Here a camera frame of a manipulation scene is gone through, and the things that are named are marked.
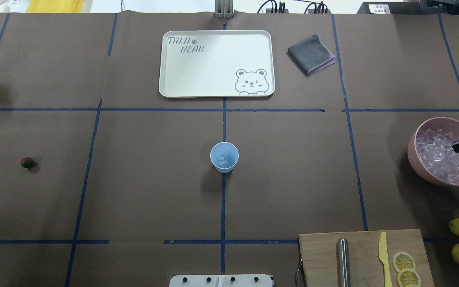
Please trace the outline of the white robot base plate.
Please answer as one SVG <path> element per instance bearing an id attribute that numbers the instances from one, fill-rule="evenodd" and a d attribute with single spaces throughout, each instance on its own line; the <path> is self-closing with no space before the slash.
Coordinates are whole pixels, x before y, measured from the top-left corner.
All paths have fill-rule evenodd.
<path id="1" fill-rule="evenodd" d="M 267 274 L 175 275 L 170 287 L 273 287 L 275 281 Z"/>

